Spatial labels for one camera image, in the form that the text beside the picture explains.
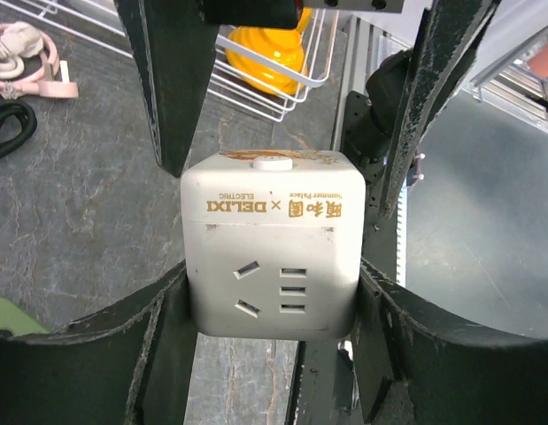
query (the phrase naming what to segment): power socket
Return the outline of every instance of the power socket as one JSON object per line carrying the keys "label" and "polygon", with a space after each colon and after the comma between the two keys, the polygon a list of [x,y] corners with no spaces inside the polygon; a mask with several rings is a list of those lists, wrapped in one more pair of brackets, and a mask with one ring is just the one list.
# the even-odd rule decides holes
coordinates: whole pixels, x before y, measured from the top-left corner
{"label": "power socket", "polygon": [[333,151],[223,151],[181,178],[192,316],[208,336],[319,340],[354,320],[366,184]]}

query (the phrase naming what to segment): pink cable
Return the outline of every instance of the pink cable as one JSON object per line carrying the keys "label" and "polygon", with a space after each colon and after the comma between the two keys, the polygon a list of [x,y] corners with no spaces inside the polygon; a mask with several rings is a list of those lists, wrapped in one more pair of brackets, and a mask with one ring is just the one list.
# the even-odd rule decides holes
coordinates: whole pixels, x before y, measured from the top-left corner
{"label": "pink cable", "polygon": [[[0,35],[4,30],[12,24],[0,24]],[[24,95],[37,95],[42,97],[61,97],[61,98],[76,98],[79,96],[77,85],[74,82],[61,81],[46,81],[45,64],[51,64],[53,75],[57,75],[59,71],[59,55],[58,48],[47,34],[40,31],[42,36],[44,49],[40,52],[39,57],[42,60],[42,66],[31,75],[19,78],[14,81],[0,80],[0,94],[5,98],[15,98]]]}

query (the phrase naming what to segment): white power strip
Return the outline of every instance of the white power strip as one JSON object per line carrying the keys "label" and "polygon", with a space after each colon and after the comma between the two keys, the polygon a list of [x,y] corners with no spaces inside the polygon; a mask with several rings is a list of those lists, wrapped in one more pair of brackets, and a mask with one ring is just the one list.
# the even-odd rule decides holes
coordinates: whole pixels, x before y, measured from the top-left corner
{"label": "white power strip", "polygon": [[366,184],[333,151],[225,151],[181,179],[192,313],[210,336],[337,339],[354,320]]}

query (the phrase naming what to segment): white wire rack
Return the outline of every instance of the white wire rack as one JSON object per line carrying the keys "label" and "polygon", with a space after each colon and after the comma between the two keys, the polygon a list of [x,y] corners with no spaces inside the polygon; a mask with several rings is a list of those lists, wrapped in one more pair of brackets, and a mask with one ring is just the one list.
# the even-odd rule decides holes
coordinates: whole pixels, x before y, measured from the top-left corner
{"label": "white wire rack", "polygon": [[[0,4],[90,43],[132,58],[112,0],[0,0]],[[217,37],[217,59],[212,70],[208,93],[247,112],[281,122],[297,104],[307,99],[310,89],[320,87],[328,79],[335,47],[337,20],[338,13],[335,13],[328,25],[324,10],[313,12],[302,41],[305,63],[301,73],[230,41],[228,34],[233,28],[222,28]],[[227,62],[226,50],[235,51],[297,81],[297,93],[288,95],[234,68]],[[259,82],[275,95],[259,91],[244,80]]]}

